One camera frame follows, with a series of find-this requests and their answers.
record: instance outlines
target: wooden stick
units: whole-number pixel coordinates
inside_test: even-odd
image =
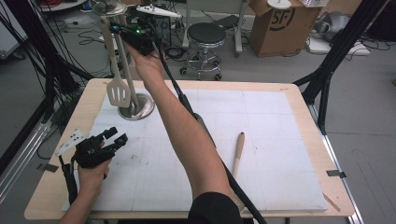
[[[242,149],[244,148],[245,144],[245,133],[241,132],[238,135],[238,140],[236,142],[236,151],[235,151],[235,158],[233,161],[233,178],[236,178],[238,173],[238,166],[241,160]]]

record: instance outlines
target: black clip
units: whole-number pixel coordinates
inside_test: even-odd
[[[326,171],[326,173],[328,176],[340,176],[340,178],[347,177],[345,172],[340,172],[339,170]]]

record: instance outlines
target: black sleeve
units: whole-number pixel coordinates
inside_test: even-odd
[[[188,224],[243,224],[236,204],[228,196],[206,192],[193,202],[189,212]]]

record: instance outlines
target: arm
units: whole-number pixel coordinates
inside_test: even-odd
[[[108,174],[111,160],[104,161],[93,169],[78,167],[79,193],[59,223],[85,223],[96,198],[102,191],[104,175]]]
[[[192,197],[214,191],[231,196],[223,164],[209,135],[163,81],[161,61],[126,45],[138,75],[158,106],[172,146],[190,180]]]

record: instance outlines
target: cardboard box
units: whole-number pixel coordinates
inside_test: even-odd
[[[271,8],[266,0],[251,0],[256,13],[250,46],[258,57],[296,54],[301,51],[321,7],[305,7],[299,0],[290,0],[285,10]]]

